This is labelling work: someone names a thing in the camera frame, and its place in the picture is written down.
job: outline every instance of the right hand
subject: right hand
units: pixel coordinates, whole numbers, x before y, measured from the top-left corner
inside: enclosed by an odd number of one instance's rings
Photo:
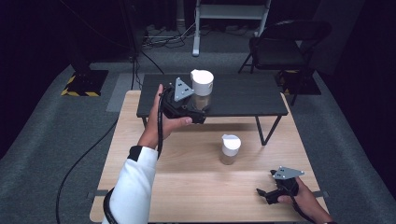
[[[300,177],[297,176],[295,179],[299,190],[297,196],[295,196],[294,199],[303,213],[314,220],[315,223],[331,222],[332,217],[320,206],[312,191],[306,186]],[[293,203],[291,197],[287,195],[279,196],[277,201],[287,204]]]

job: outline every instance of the gray carpet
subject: gray carpet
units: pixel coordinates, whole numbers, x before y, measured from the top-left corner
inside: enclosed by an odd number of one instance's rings
[[[250,33],[209,33],[201,41],[199,57],[191,57],[192,38],[181,48],[144,51],[165,74],[192,69],[235,74],[247,56],[249,38]],[[144,74],[160,73],[146,57],[141,55],[138,61],[142,81]],[[61,96],[73,74],[71,67],[66,68],[0,160],[1,223],[56,223],[55,202],[64,175],[116,121],[123,95],[131,86],[132,65],[126,58],[118,58],[93,63],[91,69],[109,70],[102,96]],[[291,113],[318,183],[330,195],[325,200],[331,214],[338,223],[396,223],[396,202],[368,162],[329,90],[318,74],[314,77],[322,94],[299,96]],[[65,182],[62,223],[91,223],[92,199],[112,134],[87,154]]]

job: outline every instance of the table top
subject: table top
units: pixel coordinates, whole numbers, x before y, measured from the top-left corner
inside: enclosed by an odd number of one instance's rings
[[[139,97],[140,91],[126,93],[98,191],[115,186],[129,148],[144,131],[141,119],[136,116]],[[262,127],[271,127],[275,119],[261,117]],[[219,161],[221,136],[225,133],[235,134],[242,141],[233,165],[223,165]],[[163,154],[157,163],[149,221],[303,220],[291,206],[269,205],[256,192],[256,189],[276,189],[270,170],[280,165],[304,171],[301,179],[311,190],[319,190],[291,113],[279,122],[267,146],[257,141],[256,134],[255,119],[250,117],[207,118],[203,125],[195,124],[173,132],[164,141]],[[95,197],[92,221],[102,221],[103,199],[103,195]],[[323,198],[318,201],[327,210]]]
[[[145,75],[137,116],[146,118],[158,86],[175,85],[180,77],[192,87],[190,75]],[[285,116],[288,109],[273,76],[214,75],[207,117]]]

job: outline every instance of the black tabletop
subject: black tabletop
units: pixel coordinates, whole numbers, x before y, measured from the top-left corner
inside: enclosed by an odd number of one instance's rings
[[[175,85],[180,77],[192,87],[190,75],[145,75],[136,115],[149,116],[158,86]],[[286,116],[276,81],[268,75],[214,75],[211,106],[207,117]]]

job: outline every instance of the left hand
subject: left hand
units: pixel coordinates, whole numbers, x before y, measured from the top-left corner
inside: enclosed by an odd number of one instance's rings
[[[141,147],[155,148],[158,145],[158,103],[160,101],[160,94],[163,93],[163,85],[160,84],[154,98],[154,103],[148,115],[148,123],[145,131],[138,141]],[[192,124],[192,118],[184,117],[178,119],[169,119],[163,115],[163,140],[166,139],[172,131]]]

